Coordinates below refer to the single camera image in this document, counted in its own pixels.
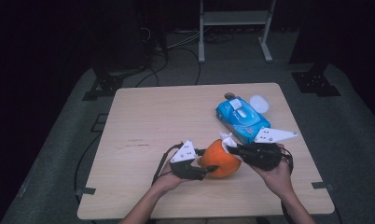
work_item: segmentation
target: blue package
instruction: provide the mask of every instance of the blue package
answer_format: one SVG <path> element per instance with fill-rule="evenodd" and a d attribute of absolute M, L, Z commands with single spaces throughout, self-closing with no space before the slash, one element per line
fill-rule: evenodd
<path fill-rule="evenodd" d="M 244 145 L 254 142 L 262 127 L 270 128 L 270 123 L 245 100 L 239 96 L 219 104 L 216 117 Z"/>

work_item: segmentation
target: hand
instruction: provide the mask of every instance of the hand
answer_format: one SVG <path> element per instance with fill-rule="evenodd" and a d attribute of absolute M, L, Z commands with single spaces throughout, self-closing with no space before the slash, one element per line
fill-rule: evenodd
<path fill-rule="evenodd" d="M 161 170 L 161 173 L 156 180 L 156 182 L 153 184 L 153 188 L 159 188 L 164 191 L 164 193 L 175 189 L 178 187 L 181 183 L 190 181 L 189 179 L 181 179 L 176 175 L 173 175 L 170 165 L 170 160 L 167 160 L 164 164 L 163 169 Z"/>
<path fill-rule="evenodd" d="M 255 166 L 251 166 L 251 168 L 263 178 L 266 186 L 278 197 L 281 198 L 295 192 L 290 179 L 289 165 L 285 158 L 282 158 L 280 164 L 270 171 L 264 171 Z"/>

